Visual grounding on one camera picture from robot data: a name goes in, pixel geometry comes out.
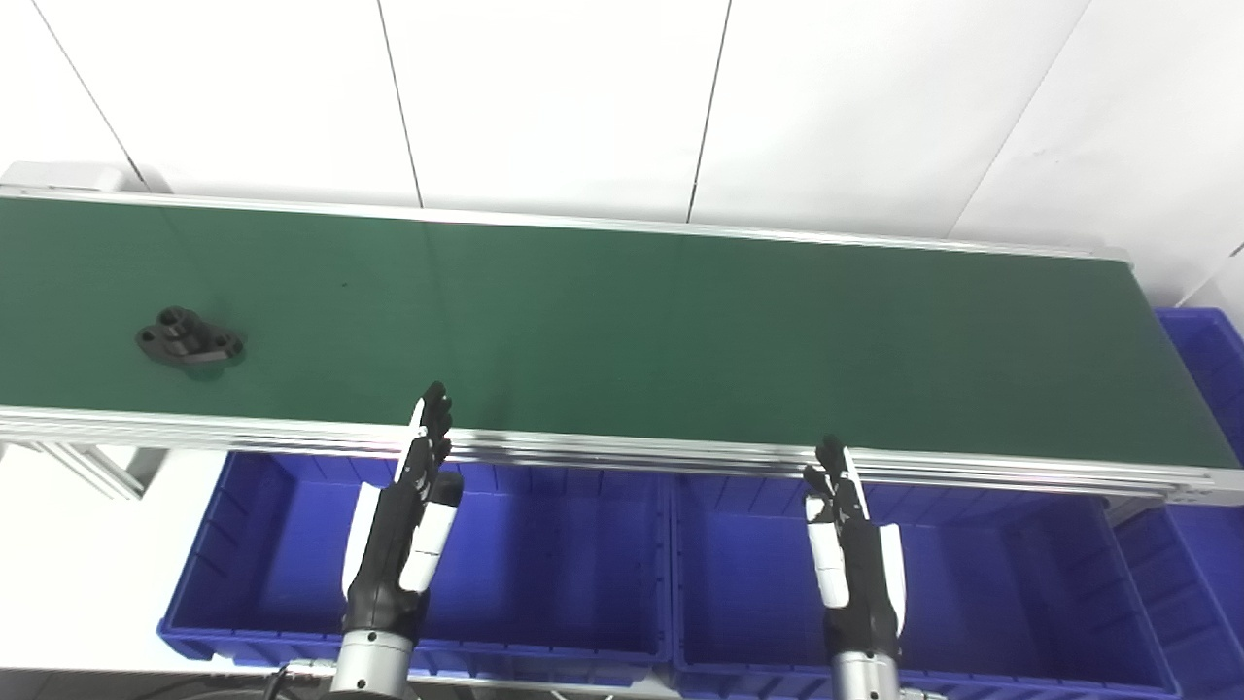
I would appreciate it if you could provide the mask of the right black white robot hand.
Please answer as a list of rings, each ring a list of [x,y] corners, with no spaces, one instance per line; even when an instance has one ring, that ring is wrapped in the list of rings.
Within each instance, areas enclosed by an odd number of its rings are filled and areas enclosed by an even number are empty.
[[[906,614],[901,533],[876,523],[853,458],[836,436],[804,466],[806,532],[831,656],[857,652],[898,660]]]

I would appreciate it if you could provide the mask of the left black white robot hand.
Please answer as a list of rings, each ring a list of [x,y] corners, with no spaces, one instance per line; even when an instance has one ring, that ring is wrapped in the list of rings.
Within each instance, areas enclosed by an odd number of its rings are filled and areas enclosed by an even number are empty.
[[[432,578],[464,496],[462,474],[443,466],[452,425],[452,399],[434,380],[415,404],[414,434],[392,481],[379,489],[360,567],[345,592],[343,633],[419,642]]]

